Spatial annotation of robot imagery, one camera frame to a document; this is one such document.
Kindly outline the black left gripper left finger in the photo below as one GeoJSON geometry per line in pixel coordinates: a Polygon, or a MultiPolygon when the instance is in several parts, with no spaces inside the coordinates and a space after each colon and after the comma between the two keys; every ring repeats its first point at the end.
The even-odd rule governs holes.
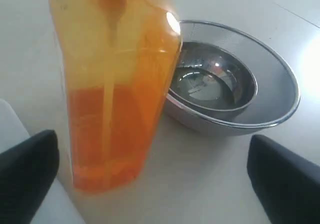
{"type": "Polygon", "coordinates": [[[56,132],[44,130],[0,155],[0,221],[30,223],[59,168],[56,132]]]}

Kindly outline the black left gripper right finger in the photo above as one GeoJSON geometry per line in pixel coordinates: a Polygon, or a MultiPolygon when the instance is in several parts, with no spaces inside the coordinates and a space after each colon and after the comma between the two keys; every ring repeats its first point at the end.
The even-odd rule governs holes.
{"type": "Polygon", "coordinates": [[[271,223],[319,223],[320,167],[264,135],[250,140],[247,172],[271,223]]]}

